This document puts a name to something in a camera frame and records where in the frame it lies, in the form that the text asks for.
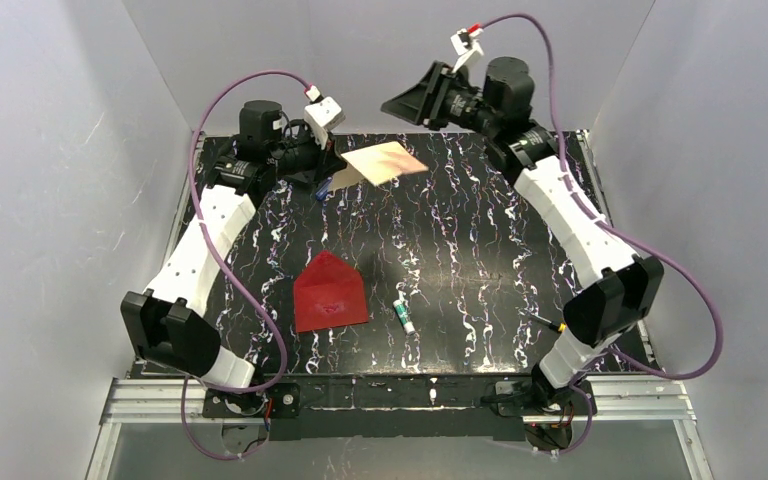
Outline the cream paper letter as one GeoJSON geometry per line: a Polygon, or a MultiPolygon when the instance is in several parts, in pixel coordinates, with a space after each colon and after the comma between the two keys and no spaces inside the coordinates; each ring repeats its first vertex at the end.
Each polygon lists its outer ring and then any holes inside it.
{"type": "Polygon", "coordinates": [[[379,186],[402,175],[429,170],[427,165],[396,141],[344,152],[338,157],[344,160],[347,166],[331,177],[328,192],[350,187],[362,181],[379,186]]]}

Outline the red paper envelope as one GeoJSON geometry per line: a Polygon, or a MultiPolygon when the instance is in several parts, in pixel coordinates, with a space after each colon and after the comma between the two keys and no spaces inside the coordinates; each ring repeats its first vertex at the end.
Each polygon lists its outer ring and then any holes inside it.
{"type": "Polygon", "coordinates": [[[317,254],[293,285],[297,333],[341,328],[369,320],[360,273],[329,251],[317,254]]]}

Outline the green white glue stick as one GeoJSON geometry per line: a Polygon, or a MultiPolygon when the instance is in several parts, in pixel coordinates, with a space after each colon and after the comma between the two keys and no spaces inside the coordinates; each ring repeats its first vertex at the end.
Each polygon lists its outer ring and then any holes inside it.
{"type": "Polygon", "coordinates": [[[407,303],[403,300],[395,300],[393,308],[405,334],[408,336],[414,335],[416,329],[410,319],[407,303]]]}

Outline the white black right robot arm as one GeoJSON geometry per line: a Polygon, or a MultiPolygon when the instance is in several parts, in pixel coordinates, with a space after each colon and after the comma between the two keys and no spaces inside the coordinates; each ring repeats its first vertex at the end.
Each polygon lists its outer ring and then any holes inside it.
{"type": "Polygon", "coordinates": [[[381,110],[429,130],[455,124],[482,135],[490,165],[538,212],[572,262],[582,289],[563,307],[566,328],[518,393],[547,405],[647,316],[664,268],[603,229],[602,216],[568,171],[564,138],[532,118],[534,88],[527,64],[514,57],[491,60],[481,87],[435,61],[381,110]]]}

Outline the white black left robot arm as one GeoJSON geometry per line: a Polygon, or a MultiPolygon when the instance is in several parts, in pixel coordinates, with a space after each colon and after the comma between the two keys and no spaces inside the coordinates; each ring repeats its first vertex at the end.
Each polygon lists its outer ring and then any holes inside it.
{"type": "Polygon", "coordinates": [[[279,103],[248,101],[239,132],[216,152],[194,217],[159,273],[128,292],[120,311],[138,358],[174,368],[213,387],[249,388],[254,365],[222,346],[205,320],[208,296],[234,241],[279,180],[319,187],[345,162],[333,129],[345,118],[331,97],[318,97],[300,119],[279,103]]]}

